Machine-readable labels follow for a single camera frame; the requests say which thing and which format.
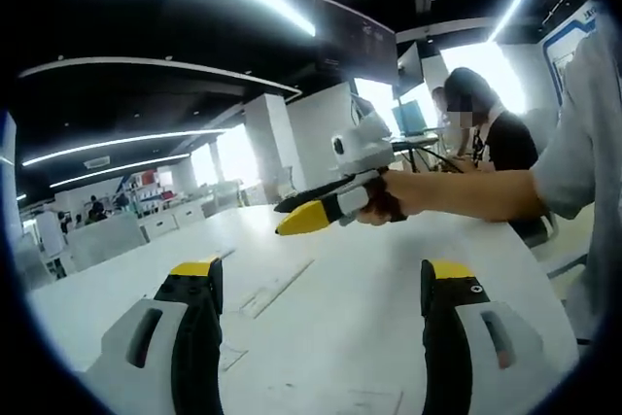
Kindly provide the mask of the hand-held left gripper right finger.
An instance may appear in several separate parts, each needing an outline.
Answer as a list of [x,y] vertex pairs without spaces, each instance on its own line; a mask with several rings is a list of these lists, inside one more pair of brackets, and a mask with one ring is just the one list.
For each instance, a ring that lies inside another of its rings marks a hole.
[[578,362],[572,332],[549,335],[466,264],[420,268],[426,414],[529,414]]

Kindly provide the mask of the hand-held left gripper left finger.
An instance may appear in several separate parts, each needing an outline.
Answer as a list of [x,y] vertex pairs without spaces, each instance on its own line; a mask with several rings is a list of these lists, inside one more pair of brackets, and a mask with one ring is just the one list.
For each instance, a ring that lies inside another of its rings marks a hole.
[[104,333],[85,384],[115,414],[220,414],[223,265],[173,268]]

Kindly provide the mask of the person's right hand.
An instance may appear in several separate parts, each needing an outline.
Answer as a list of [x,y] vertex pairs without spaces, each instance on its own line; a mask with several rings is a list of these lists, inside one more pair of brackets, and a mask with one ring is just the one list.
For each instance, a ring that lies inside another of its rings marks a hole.
[[413,182],[413,173],[388,170],[366,184],[368,202],[357,214],[357,221],[379,226],[420,214],[423,208]]

